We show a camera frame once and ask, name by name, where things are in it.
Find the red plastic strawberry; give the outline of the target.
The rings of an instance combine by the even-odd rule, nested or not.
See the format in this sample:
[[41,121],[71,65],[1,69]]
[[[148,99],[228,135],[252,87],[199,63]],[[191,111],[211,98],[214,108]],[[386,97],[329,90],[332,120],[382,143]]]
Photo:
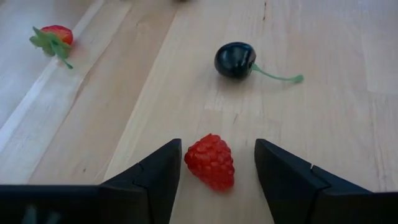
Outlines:
[[73,69],[67,62],[74,40],[72,30],[59,25],[32,29],[35,33],[29,38],[32,45],[42,49],[49,57],[58,57],[69,69]]

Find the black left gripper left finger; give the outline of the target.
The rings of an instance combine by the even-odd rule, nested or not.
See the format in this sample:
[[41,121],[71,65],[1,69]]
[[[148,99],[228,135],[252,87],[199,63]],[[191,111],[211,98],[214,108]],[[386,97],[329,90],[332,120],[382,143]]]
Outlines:
[[108,224],[169,224],[180,180],[182,141],[173,139],[101,184]]

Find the black cherry green stem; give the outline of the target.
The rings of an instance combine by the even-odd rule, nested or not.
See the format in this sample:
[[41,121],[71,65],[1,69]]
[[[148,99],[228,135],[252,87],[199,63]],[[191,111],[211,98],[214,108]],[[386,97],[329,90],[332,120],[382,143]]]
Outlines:
[[266,73],[256,65],[256,58],[256,51],[250,44],[245,42],[230,42],[217,50],[214,65],[220,75],[237,80],[245,79],[252,71],[255,71],[275,80],[293,83],[304,81],[303,75],[280,77]]

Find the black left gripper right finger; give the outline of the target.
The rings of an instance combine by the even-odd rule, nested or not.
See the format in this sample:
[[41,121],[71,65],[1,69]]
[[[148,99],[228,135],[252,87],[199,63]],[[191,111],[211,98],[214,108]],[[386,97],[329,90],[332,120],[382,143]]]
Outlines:
[[254,160],[275,224],[342,224],[363,215],[356,196],[373,193],[265,140]]

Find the red fruits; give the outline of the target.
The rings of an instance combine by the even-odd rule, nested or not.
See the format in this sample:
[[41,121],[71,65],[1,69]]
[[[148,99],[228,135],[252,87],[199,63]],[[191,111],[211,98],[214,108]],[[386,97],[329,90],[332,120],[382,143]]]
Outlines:
[[230,147],[219,135],[207,134],[184,155],[189,171],[211,189],[225,192],[234,185],[234,164]]

